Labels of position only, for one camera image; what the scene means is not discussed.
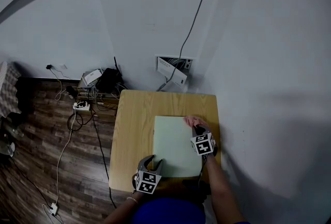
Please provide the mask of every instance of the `wooden table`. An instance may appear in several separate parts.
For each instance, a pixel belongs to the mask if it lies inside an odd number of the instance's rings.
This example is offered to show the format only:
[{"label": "wooden table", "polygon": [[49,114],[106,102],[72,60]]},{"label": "wooden table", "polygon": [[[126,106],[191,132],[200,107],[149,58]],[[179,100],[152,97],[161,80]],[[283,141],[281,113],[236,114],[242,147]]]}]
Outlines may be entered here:
[{"label": "wooden table", "polygon": [[[209,123],[220,146],[215,95],[123,90],[111,150],[109,186],[112,189],[133,191],[131,177],[136,173],[138,162],[153,154],[156,115],[199,116]],[[216,159],[220,163],[220,147]]]}]

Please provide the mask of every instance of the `power strip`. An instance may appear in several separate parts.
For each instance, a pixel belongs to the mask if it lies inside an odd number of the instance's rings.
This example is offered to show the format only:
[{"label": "power strip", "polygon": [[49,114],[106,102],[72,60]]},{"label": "power strip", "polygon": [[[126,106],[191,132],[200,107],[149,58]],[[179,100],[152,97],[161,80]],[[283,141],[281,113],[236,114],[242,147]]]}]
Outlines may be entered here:
[{"label": "power strip", "polygon": [[52,214],[53,216],[56,216],[57,209],[58,209],[58,207],[57,207],[54,203],[52,203],[52,206],[51,206],[50,212],[51,212],[51,214]]},{"label": "power strip", "polygon": [[72,108],[76,109],[77,111],[89,111],[91,105],[88,104],[87,102],[79,102],[79,103],[74,102]]}]

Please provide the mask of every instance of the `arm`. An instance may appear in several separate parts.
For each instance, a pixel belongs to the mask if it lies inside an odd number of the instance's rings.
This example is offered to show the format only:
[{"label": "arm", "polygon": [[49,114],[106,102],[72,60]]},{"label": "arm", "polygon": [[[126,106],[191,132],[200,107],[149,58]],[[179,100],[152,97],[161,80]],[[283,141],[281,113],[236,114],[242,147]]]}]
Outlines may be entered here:
[{"label": "arm", "polygon": [[[144,193],[137,191],[132,195],[132,198],[136,199],[140,204],[143,196]],[[132,199],[127,199],[104,220],[103,224],[126,223],[130,220],[138,207],[139,205],[137,205]]]},{"label": "arm", "polygon": [[240,213],[230,185],[213,155],[207,156],[206,166],[217,223],[234,224],[246,221]]}]

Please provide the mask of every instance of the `bracelet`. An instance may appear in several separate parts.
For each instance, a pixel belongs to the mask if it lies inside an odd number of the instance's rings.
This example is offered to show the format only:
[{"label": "bracelet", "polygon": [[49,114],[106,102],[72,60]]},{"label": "bracelet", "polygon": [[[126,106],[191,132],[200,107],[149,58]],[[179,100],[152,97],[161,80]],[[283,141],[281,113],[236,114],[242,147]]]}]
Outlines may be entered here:
[{"label": "bracelet", "polygon": [[137,205],[139,205],[138,201],[136,199],[134,199],[133,197],[127,197],[126,200],[128,199],[132,199],[135,203],[137,203]]}]

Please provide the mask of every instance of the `person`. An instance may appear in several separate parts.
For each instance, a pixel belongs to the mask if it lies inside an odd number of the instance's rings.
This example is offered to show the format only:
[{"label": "person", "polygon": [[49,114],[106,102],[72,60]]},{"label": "person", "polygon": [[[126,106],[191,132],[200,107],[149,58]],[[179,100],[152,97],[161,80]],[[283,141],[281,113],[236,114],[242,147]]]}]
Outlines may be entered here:
[{"label": "person", "polygon": [[[191,128],[197,125],[208,125],[196,116],[186,116],[184,121]],[[214,155],[207,156],[205,166],[208,170],[212,206],[217,223],[248,223],[239,211],[235,196]],[[104,224],[205,223],[201,204],[169,197],[153,199],[153,196],[139,191],[134,192],[105,219]]]}]

